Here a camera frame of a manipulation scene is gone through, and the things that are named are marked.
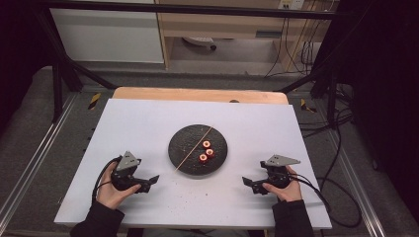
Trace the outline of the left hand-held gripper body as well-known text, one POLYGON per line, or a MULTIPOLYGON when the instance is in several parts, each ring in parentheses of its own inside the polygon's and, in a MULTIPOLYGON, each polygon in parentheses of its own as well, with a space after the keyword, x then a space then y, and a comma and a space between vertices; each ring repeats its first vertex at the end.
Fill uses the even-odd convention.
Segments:
POLYGON ((141 160, 136 159, 129 151, 118 158, 117 167, 111 174, 112 184, 118 191, 125 191, 135 185, 144 188, 145 182, 133 176, 140 162, 141 160))

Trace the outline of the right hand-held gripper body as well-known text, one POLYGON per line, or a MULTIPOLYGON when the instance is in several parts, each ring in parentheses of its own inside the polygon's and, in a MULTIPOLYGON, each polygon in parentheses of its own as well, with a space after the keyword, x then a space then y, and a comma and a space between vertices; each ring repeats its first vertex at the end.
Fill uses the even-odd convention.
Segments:
POLYGON ((278 154, 274 154, 267 161, 260 162, 261 167, 267 170, 268 179, 266 183, 279 189, 286 188, 291 182, 287 167, 299 163, 299 160, 278 154))

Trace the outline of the black round plate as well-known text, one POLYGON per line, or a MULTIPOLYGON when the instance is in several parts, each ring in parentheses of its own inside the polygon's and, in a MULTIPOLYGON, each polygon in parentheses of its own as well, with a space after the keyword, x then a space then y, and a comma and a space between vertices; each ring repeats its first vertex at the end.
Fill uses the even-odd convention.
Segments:
MULTIPOLYGON (((175 169, 183 158, 191 151, 200 138, 208 131, 205 124, 192 124, 178 130, 171 138, 168 145, 169 159, 175 169)), ((202 143, 189 156, 178 171, 192 176, 209 175, 218 170, 226 160, 228 146, 224 136, 215 128, 209 132, 202 143), (203 142, 208 140, 210 148, 204 148, 203 142), (206 163, 199 160, 201 154, 206 154, 207 149, 212 149, 214 155, 208 157, 206 163)))

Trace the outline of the thin bamboo skewer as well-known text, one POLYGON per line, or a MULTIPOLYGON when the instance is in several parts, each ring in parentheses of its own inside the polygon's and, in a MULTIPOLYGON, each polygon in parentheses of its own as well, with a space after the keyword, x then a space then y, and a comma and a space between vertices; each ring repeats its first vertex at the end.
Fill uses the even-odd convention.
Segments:
POLYGON ((196 143, 196 145, 191 149, 191 151, 183 158, 180 164, 176 167, 175 173, 180 169, 180 167, 184 164, 184 162, 189 158, 189 156, 195 151, 195 149, 202 143, 202 141, 206 138, 206 136, 212 130, 212 126, 209 127, 208 131, 200 138, 200 140, 196 143))

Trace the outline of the person's right hand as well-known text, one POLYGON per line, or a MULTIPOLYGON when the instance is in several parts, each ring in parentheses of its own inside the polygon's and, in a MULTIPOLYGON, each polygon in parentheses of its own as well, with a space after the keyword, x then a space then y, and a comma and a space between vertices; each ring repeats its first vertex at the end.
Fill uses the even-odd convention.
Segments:
POLYGON ((269 193, 277 196, 281 201, 297 201, 302 200, 302 194, 300 190, 300 184, 298 181, 291 181, 289 185, 283 189, 279 189, 271 184, 263 183, 262 187, 269 193))

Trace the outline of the person's left hand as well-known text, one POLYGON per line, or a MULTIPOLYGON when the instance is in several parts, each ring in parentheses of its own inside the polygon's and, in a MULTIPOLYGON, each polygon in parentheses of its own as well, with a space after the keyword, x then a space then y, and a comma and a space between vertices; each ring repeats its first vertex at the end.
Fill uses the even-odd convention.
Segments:
POLYGON ((113 186, 111 179, 112 172, 116 166, 117 163, 113 162, 105 170, 96 196, 97 202, 112 210, 117 209, 127 197, 133 195, 140 188, 140 185, 135 185, 124 191, 117 190, 113 186))

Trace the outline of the yellow black tape strip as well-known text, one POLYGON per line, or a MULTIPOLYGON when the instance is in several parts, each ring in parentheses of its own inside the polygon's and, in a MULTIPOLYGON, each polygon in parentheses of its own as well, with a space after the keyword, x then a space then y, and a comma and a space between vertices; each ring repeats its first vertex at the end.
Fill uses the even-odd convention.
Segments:
POLYGON ((97 103, 98 103, 98 101, 99 101, 100 97, 101 97, 101 93, 96 93, 96 94, 92 97, 92 99, 91 99, 91 101, 90 101, 90 103, 89 103, 89 106, 88 106, 88 110, 94 110, 94 109, 95 109, 95 107, 96 107, 96 105, 97 105, 97 103))
POLYGON ((317 109, 316 108, 311 108, 307 105, 305 99, 300 99, 300 108, 303 111, 309 111, 311 113, 317 113, 317 109))

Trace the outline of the wooden table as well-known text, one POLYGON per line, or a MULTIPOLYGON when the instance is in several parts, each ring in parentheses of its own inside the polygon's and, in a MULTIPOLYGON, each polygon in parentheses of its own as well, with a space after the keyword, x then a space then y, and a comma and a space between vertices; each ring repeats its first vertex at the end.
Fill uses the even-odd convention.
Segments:
POLYGON ((115 90, 113 99, 199 101, 249 104, 287 105, 289 100, 284 93, 252 90, 207 90, 181 88, 120 87, 115 90))

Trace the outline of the white cabinet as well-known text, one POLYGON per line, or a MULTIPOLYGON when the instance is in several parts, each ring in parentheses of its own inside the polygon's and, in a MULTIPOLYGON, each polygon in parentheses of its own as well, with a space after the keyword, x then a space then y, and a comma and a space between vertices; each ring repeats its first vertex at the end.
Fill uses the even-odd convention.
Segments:
POLYGON ((51 9, 67 54, 77 61, 164 61, 151 13, 51 9))

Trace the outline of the grey chair base with castor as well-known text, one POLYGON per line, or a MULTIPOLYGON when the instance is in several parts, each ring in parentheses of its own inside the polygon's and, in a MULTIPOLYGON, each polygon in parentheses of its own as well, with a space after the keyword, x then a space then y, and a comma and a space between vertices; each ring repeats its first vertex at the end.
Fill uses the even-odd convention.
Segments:
POLYGON ((204 46, 210 50, 216 50, 216 45, 212 38, 184 38, 188 43, 198 46, 204 46))

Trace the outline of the light wooden desk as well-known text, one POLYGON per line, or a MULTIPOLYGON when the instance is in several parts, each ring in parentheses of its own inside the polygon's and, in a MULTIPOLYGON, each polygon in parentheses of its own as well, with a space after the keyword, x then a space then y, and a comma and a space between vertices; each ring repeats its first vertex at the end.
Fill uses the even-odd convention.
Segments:
MULTIPOLYGON (((157 4, 198 5, 275 9, 280 0, 155 0, 157 4)), ((301 10, 325 11, 334 2, 304 0, 301 10)), ((328 20, 275 19, 266 17, 170 14, 157 15, 160 33, 169 38, 216 38, 270 40, 280 53, 280 62, 286 71, 296 69, 297 54, 307 42, 323 41, 330 26, 328 20)))

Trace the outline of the aluminium floor rail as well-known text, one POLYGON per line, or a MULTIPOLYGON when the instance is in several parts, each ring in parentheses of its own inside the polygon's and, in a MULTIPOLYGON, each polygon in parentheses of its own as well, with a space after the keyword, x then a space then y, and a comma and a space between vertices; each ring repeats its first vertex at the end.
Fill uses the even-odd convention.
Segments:
POLYGON ((364 223, 370 233, 371 237, 385 237, 385 231, 381 225, 379 218, 373 208, 373 205, 367 195, 364 186, 361 183, 353 165, 350 162, 349 156, 343 146, 340 143, 338 133, 334 130, 329 131, 328 135, 332 141, 334 147, 339 150, 338 160, 342 173, 344 174, 346 181, 350 187, 354 198, 358 202, 364 223))
POLYGON ((26 166, 14 189, 10 192, 4 204, 0 208, 0 235, 6 230, 16 209, 42 165, 50 147, 66 122, 78 96, 78 93, 69 94, 63 105, 62 114, 58 117, 57 121, 53 122, 48 128, 48 131, 42 138, 40 145, 32 155, 29 164, 26 166))

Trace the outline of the black metal frame stand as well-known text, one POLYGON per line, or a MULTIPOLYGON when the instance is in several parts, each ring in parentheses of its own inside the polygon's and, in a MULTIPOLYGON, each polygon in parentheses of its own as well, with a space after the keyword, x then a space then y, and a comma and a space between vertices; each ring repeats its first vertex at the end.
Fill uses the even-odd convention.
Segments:
POLYGON ((99 85, 104 86, 107 89, 115 90, 118 88, 117 85, 96 75, 80 63, 70 58, 60 39, 58 30, 53 22, 53 18, 49 10, 40 8, 34 10, 33 14, 39 24, 41 35, 45 36, 42 43, 49 59, 51 60, 54 100, 53 122, 58 121, 60 116, 63 114, 62 83, 65 83, 71 92, 80 92, 83 89, 83 83, 81 82, 78 73, 87 76, 89 79, 97 82, 99 85))
POLYGON ((328 124, 335 129, 337 127, 337 121, 335 120, 337 72, 338 68, 336 66, 319 66, 318 68, 313 69, 309 75, 280 89, 279 92, 287 94, 309 81, 315 81, 314 86, 310 91, 310 95, 314 99, 318 99, 324 94, 327 94, 326 120, 328 124))

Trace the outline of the white wall socket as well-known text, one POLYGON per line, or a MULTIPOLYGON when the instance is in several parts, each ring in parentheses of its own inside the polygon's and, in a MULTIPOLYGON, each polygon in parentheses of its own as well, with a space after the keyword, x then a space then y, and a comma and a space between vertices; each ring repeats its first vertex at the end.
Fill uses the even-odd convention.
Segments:
POLYGON ((280 0, 279 8, 285 10, 301 10, 304 0, 280 0))

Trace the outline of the black metal frame bar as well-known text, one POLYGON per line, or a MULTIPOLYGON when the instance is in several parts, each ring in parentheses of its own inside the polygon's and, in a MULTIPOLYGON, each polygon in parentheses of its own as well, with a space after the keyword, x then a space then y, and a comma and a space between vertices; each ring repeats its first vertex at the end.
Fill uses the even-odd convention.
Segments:
POLYGON ((99 2, 99 1, 77 1, 77 0, 39 0, 38 3, 47 8, 72 9, 72 10, 220 15, 220 16, 316 19, 316 20, 333 20, 336 18, 345 17, 345 14, 336 13, 336 12, 313 12, 313 11, 275 10, 275 9, 259 9, 259 8, 219 7, 219 6, 146 4, 146 3, 99 2))

